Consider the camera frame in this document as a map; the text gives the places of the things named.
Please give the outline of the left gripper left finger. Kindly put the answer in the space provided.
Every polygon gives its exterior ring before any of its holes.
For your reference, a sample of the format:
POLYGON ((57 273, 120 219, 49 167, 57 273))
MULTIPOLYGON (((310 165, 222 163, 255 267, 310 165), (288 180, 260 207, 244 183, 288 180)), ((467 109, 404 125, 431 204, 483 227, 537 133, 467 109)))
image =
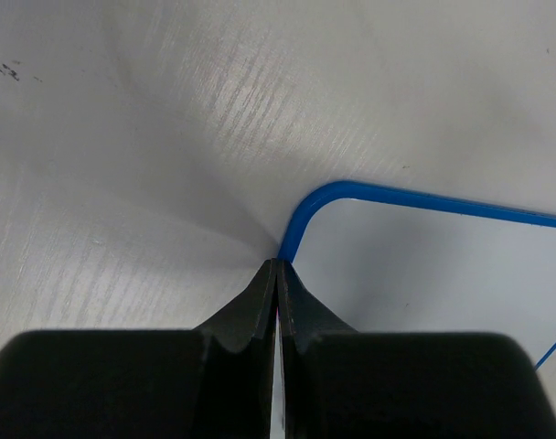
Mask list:
POLYGON ((32 330, 0 350, 0 438, 266 438, 278 264, 192 329, 32 330))

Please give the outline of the blue-framed small whiteboard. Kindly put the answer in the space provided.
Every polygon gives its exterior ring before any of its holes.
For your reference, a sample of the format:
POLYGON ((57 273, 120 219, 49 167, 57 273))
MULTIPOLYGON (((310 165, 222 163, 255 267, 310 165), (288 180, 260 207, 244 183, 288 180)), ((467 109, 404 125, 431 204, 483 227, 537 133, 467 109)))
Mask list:
POLYGON ((356 329, 513 338, 556 413, 555 215, 339 181, 294 209, 278 254, 356 329))

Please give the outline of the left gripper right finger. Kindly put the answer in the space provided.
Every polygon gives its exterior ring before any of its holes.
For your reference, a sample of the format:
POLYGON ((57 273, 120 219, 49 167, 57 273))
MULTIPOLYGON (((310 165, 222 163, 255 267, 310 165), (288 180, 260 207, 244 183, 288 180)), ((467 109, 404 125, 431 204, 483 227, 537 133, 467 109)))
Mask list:
POLYGON ((556 438, 523 349, 492 333, 365 333, 277 264, 290 438, 556 438))

